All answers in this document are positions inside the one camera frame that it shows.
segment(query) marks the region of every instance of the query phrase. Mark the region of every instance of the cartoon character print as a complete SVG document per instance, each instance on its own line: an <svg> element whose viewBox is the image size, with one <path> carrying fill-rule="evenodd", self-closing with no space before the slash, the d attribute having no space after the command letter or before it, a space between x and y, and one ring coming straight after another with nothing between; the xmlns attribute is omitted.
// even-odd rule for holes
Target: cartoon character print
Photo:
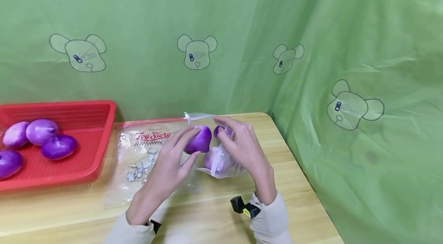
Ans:
<svg viewBox="0 0 443 244"><path fill-rule="evenodd" d="M94 34L86 40L69 40L61 34L52 34L49 43L56 51L67 54L69 64L79 72L100 72L106 69L100 54L106 51L103 40Z"/></svg>
<svg viewBox="0 0 443 244"><path fill-rule="evenodd" d="M274 73L277 75L285 74L291 70L294 59L302 58L304 55L304 47L299 44L294 49L288 49L285 45L278 46L274 51L274 58L277 63L274 65Z"/></svg>
<svg viewBox="0 0 443 244"><path fill-rule="evenodd" d="M213 36L208 36L204 41L193 41L183 34L178 38L177 47L180 51L186 52L184 63L188 69L202 70L211 63L209 53L217 48L217 40Z"/></svg>
<svg viewBox="0 0 443 244"><path fill-rule="evenodd" d="M128 164L131 168L126 175L126 179L129 182L135 180L143 180L145 182L148 177L149 172L151 172L154 167L155 161L157 160L158 148L151 147L148 150L148 155L136 161L134 164Z"/></svg>
<svg viewBox="0 0 443 244"><path fill-rule="evenodd" d="M364 99L350 92L349 84L345 80L334 84L332 94L335 99L328 104L327 113L336 125L345 130L355 130L362 118L375 121L385 111L385 105L379 99Z"/></svg>

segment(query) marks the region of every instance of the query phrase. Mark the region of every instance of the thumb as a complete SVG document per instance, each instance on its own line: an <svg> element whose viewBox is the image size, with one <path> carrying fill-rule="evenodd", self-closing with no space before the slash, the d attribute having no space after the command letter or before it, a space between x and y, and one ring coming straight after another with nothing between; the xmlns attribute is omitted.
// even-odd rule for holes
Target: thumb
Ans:
<svg viewBox="0 0 443 244"><path fill-rule="evenodd" d="M235 143L226 134L225 130L218 130L218 139L228 152L234 150Z"/></svg>
<svg viewBox="0 0 443 244"><path fill-rule="evenodd" d="M198 156L201 154L202 152L195 152L192 153L190 155L190 157L188 157L188 159L183 163L183 165L180 167L180 172L183 172L183 177L186 177L189 173L189 171L191 171L192 166L194 165L194 163L197 161Z"/></svg>

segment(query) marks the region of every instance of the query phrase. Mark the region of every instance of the wrist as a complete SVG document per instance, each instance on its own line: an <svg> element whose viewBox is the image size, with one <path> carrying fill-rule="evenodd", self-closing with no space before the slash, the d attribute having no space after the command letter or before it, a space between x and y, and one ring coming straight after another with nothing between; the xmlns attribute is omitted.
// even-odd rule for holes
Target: wrist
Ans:
<svg viewBox="0 0 443 244"><path fill-rule="evenodd" d="M163 201L143 192L137 192L126 212L126 219L132 226L146 224Z"/></svg>
<svg viewBox="0 0 443 244"><path fill-rule="evenodd" d="M259 201L267 206L274 202L277 196L277 189L272 166L269 165L268 168L262 169L259 174L255 174L253 180Z"/></svg>

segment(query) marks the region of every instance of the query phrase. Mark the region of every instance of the cartoon bear outline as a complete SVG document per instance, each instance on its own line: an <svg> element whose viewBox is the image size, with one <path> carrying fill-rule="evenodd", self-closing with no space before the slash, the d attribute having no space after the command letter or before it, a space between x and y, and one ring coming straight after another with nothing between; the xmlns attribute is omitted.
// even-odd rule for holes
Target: cartoon bear outline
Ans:
<svg viewBox="0 0 443 244"><path fill-rule="evenodd" d="M128 182L135 181L136 177L137 177L136 170L129 170L128 173L126 174L126 180Z"/></svg>
<svg viewBox="0 0 443 244"><path fill-rule="evenodd" d="M298 44L294 49L288 49L286 45L280 45L274 50L274 58L277 63L274 65L273 71L277 75L283 75L292 69L294 59L300 59L304 55L304 46Z"/></svg>
<svg viewBox="0 0 443 244"><path fill-rule="evenodd" d="M100 54L106 51L102 38L90 34L86 40L70 40L55 33L49 37L51 47L60 53L68 55L69 64L79 72L101 72L106 69L106 63Z"/></svg>
<svg viewBox="0 0 443 244"><path fill-rule="evenodd" d="M177 40L177 48L186 52L183 61L187 69L203 70L211 63L209 53L216 50L217 40L208 36L203 41L194 41L187 34L183 34Z"/></svg>
<svg viewBox="0 0 443 244"><path fill-rule="evenodd" d="M346 80L337 81L332 87L335 99L328 104L327 113L334 124L345 130L356 130L360 120L378 120L385 112L379 99L364 99L350 91Z"/></svg>

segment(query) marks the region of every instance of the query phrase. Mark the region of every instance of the hand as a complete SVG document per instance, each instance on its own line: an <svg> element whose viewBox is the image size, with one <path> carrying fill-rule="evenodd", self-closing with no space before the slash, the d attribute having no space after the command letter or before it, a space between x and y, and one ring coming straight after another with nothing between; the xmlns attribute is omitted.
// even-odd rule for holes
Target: hand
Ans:
<svg viewBox="0 0 443 244"><path fill-rule="evenodd" d="M218 138L232 158L251 175L260 202L271 204L277 196L274 169L263 153L252 125L224 116L214 117L214 121L234 131L234 140L231 140L224 130L219 130Z"/></svg>
<svg viewBox="0 0 443 244"><path fill-rule="evenodd" d="M199 131L200 128L190 126L182 128L161 148L148 180L134 195L126 212L129 224L146 224L160 204L184 181L201 152L193 153L183 165L180 165L180 158L187 143Z"/></svg>

